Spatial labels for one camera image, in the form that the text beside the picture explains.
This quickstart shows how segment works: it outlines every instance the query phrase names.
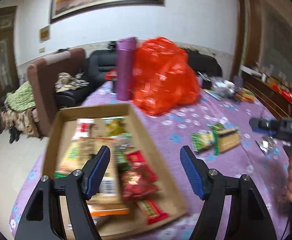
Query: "cable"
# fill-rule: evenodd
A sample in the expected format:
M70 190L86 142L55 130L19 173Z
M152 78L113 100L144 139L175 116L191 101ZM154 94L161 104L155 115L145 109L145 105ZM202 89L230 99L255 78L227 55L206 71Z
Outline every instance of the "cable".
M284 235L285 235L285 233L286 233L286 229L287 229L287 227L288 227L289 219L290 219L290 214L289 214L289 216L288 216L288 218L287 218L286 227L285 227L285 229L284 229L284 233L283 233L282 238L281 238L280 240L283 240L283 238L284 238Z

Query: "blue gripper pad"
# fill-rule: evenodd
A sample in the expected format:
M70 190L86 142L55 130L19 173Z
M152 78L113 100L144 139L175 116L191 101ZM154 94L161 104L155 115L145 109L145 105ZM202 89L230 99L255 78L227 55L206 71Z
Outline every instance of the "blue gripper pad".
M106 146L102 146L95 158L89 160L89 162L90 161L95 161L95 166L93 167L87 182L87 190L85 192L87 199L91 199L91 197L98 192L100 183L110 161L110 149Z
M195 165L195 162L200 162L202 160L198 160L194 156L194 154L192 153L192 151L190 150L188 146L184 146L181 148L180 158L181 158L181 163L184 167L185 173L190 182L190 185L193 189L193 192L195 193L195 195L199 196L201 200L205 200L207 197L206 195L207 192L205 192L204 190L203 179L201 175L199 174Z
M276 135L276 132L274 131L271 131L271 130L263 130L263 129L260 129L260 128L257 128L257 127L252 127L252 131L253 132L257 132L257 133L263 133L263 134L266 134L266 135L269 135L269 136L274 136Z

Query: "green blanket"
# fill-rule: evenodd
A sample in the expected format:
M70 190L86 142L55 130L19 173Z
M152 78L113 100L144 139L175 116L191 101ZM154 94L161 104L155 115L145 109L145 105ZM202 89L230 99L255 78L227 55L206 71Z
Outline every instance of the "green blanket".
M9 107L17 112L23 112L36 106L29 81L22 84L14 93L7 93L6 99Z

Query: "cardboard box tray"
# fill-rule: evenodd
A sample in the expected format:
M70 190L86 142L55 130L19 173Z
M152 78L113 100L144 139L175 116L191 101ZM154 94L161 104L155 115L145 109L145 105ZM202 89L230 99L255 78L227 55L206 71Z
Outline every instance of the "cardboard box tray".
M170 216L169 218L154 223L146 224L146 217L139 208L131 209L129 215L111 216L98 231L103 239L115 239L152 230L167 224L187 213L187 204L170 174L165 160L161 157L146 128L138 118L130 104L111 104L89 107L74 107L62 109L54 119L50 139L46 149L43 165L43 175L53 177L56 165L70 145L71 138L76 129L76 119L95 118L96 123L102 117L124 116L126 129L132 134L133 144L136 149L142 150L145 159L157 174L155 183L160 191L150 196L156 204ZM60 197L64 226L70 224L65 197ZM66 230L68 240L75 239L72 230Z

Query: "white wall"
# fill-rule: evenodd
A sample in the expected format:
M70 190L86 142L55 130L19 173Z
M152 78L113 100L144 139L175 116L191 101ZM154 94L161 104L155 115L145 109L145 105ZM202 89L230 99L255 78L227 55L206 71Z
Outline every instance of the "white wall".
M18 0L15 30L16 64L59 48L136 36L164 36L234 54L237 0L165 0L165 6L122 6L93 10L51 25L51 40L39 43L48 25L51 0Z

